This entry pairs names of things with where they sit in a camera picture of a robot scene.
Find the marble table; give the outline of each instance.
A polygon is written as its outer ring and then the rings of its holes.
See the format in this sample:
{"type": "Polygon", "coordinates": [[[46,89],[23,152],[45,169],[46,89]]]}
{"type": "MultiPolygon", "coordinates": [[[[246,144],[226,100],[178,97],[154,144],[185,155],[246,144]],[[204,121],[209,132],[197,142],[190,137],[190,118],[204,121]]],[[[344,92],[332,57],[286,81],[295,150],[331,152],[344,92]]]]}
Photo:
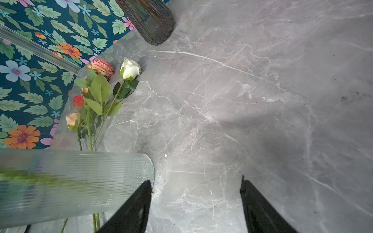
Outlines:
{"type": "MultiPolygon", "coordinates": [[[[100,55],[117,73],[124,56],[143,67],[96,149],[154,161],[147,232],[246,232],[242,175],[299,232],[371,232],[373,2],[168,7],[165,43],[134,31],[100,55]]],[[[58,131],[52,148],[78,148],[63,120],[58,131]]],[[[66,232],[91,228],[83,216],[66,232]]]]}

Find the brown tinted vase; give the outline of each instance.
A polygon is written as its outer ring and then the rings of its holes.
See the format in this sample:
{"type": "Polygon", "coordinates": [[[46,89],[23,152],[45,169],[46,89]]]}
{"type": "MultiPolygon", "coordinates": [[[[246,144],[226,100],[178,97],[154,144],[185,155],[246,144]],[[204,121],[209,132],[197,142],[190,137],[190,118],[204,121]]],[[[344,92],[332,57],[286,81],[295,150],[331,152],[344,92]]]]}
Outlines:
{"type": "Polygon", "coordinates": [[[149,44],[162,44],[171,35],[175,19],[162,0],[115,1],[149,44]]]}

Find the coral pink peony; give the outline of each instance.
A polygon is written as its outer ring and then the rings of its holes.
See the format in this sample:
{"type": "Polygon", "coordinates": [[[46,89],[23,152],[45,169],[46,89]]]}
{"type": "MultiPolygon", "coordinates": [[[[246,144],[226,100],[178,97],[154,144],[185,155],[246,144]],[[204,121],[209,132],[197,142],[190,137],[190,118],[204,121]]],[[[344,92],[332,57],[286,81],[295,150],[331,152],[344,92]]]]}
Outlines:
{"type": "Polygon", "coordinates": [[[105,60],[93,60],[87,64],[88,70],[93,69],[94,71],[107,76],[108,78],[113,75],[114,67],[105,60]]]}

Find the red flower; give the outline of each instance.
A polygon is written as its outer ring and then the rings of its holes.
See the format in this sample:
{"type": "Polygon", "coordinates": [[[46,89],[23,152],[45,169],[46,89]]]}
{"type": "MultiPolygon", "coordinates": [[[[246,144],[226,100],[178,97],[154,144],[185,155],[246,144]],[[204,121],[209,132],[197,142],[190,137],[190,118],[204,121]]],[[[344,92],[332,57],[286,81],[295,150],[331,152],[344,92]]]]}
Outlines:
{"type": "Polygon", "coordinates": [[[73,99],[74,106],[83,107],[84,106],[84,96],[83,95],[77,95],[73,99]]]}

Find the clear glass vase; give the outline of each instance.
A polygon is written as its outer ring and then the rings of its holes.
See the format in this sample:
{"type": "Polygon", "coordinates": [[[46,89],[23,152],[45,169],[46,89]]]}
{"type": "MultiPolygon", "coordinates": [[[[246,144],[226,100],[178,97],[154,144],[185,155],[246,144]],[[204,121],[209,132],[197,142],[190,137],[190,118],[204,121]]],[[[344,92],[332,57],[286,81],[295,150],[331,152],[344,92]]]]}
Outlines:
{"type": "Polygon", "coordinates": [[[175,19],[162,0],[115,1],[149,44],[162,44],[171,35],[175,19]]]}
{"type": "Polygon", "coordinates": [[[0,149],[0,229],[117,210],[145,180],[144,154],[0,149]]]}

